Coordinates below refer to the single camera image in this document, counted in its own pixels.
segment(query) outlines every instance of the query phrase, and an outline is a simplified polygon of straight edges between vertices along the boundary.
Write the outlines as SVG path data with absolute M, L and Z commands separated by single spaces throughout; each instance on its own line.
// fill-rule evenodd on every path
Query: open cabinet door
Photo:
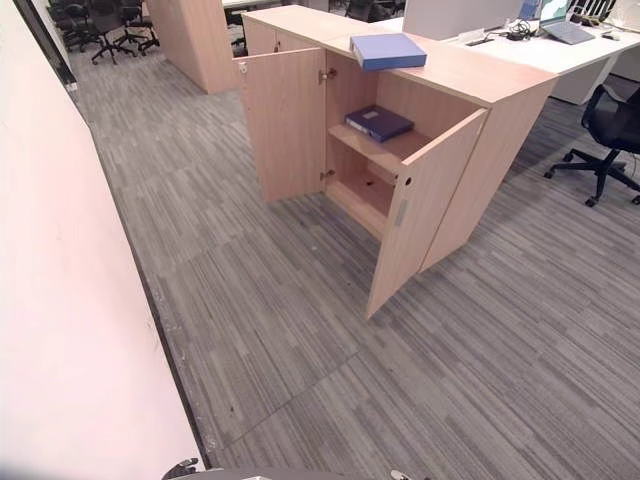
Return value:
M 264 199 L 323 190 L 324 50 L 258 55 L 236 63 Z
M 384 229 L 367 317 L 420 269 L 486 117 L 480 109 L 403 162 Z

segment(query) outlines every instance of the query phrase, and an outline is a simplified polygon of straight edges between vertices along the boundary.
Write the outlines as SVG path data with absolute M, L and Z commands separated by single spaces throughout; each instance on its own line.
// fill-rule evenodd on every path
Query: blue binder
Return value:
M 411 120 L 377 105 L 350 113 L 345 121 L 347 125 L 381 143 L 413 129 Z
M 427 54 L 404 33 L 351 37 L 351 51 L 363 70 L 422 67 Z

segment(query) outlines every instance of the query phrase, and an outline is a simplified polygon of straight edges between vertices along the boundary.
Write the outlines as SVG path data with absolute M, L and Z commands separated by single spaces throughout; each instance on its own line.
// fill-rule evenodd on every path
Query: cabinet top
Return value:
M 243 16 L 351 58 L 349 40 L 352 35 L 389 33 L 375 24 L 297 5 L 258 10 Z M 427 53 L 427 64 L 419 68 L 394 69 L 392 73 L 482 106 L 491 106 L 556 78 L 553 73 L 469 48 L 407 35 Z

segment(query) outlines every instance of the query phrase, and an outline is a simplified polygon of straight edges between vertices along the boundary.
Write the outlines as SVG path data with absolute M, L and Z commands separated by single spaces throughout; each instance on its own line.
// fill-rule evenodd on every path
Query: laptop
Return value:
M 575 45 L 596 38 L 579 26 L 567 22 L 570 0 L 542 0 L 540 28 L 561 42 Z

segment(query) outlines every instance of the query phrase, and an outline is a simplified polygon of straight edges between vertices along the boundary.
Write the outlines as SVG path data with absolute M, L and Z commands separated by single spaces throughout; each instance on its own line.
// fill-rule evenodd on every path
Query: cabinet shelf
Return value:
M 326 194 L 378 240 L 382 240 L 393 186 L 366 171 L 327 185 Z
M 400 172 L 403 160 L 429 143 L 427 137 L 415 130 L 398 135 L 384 143 L 378 143 L 343 123 L 331 127 L 329 134 L 395 175 Z

